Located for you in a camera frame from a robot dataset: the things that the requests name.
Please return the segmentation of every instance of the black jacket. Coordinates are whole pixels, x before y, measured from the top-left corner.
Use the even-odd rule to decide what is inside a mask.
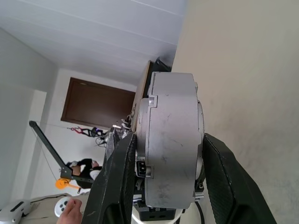
[[[93,168],[92,164],[93,164],[92,159],[83,159],[83,160],[79,161],[77,163],[78,166],[85,165],[85,167],[82,170],[82,172],[80,173],[79,177],[91,179],[90,171],[92,171],[92,170],[102,170],[101,166]],[[92,183],[84,182],[84,181],[76,181],[76,182],[77,182],[77,185],[79,185],[79,187],[82,188],[82,189],[92,188]]]

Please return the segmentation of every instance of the hanging cable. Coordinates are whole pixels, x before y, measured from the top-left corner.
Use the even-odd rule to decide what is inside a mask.
[[[54,125],[54,124],[49,124],[49,123],[41,122],[41,121],[36,121],[36,123],[38,123],[39,125],[43,124],[43,125],[53,126],[53,127],[59,127],[59,128],[63,128],[63,129],[67,129],[67,128],[68,128],[68,127],[66,127],[66,126]]]
[[[50,164],[49,164],[49,162],[48,162],[48,160],[47,160],[46,154],[45,154],[45,152],[43,151],[43,145],[42,145],[42,143],[40,143],[39,138],[37,137],[37,135],[36,135],[36,133],[34,132],[33,128],[31,128],[31,130],[32,130],[34,136],[36,137],[36,140],[37,140],[38,144],[39,144],[40,147],[41,147],[41,151],[42,151],[42,153],[43,153],[43,155],[44,155],[44,157],[45,157],[45,159],[46,159],[46,161],[47,161],[47,164],[48,164],[48,166],[49,166],[49,168],[50,168],[50,170],[51,170],[51,173],[53,174],[53,177],[54,177],[55,181],[57,181],[57,178],[55,177],[54,172],[53,172],[53,170],[51,169]]]

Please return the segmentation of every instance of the human hand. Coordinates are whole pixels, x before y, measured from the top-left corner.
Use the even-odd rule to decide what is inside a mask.
[[[56,224],[81,224],[82,214],[80,212],[82,202],[78,199],[71,199],[65,210],[60,215]]]
[[[92,167],[95,168],[95,167],[99,167],[100,165],[98,164],[97,161],[93,161],[92,163]]]

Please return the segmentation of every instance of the wooden panel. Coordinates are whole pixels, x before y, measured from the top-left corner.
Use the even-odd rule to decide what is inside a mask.
[[[139,105],[140,105],[140,101],[143,96],[143,91],[144,91],[144,87],[145,87],[145,83],[146,83],[146,78],[148,76],[150,63],[151,63],[151,61],[148,61],[148,64],[146,65],[146,67],[142,73],[142,76],[139,80],[139,84],[137,86],[134,102],[133,102],[133,108],[132,108],[133,118],[132,118],[132,126],[131,126],[133,132],[136,130],[136,121],[137,121],[137,116],[138,116],[138,111],[139,111]]]
[[[62,121],[111,127],[131,113],[135,93],[71,78]]]

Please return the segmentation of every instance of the white ceiling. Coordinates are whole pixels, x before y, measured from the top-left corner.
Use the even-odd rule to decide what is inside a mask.
[[[136,84],[172,63],[186,0],[0,0],[0,26],[62,68]]]

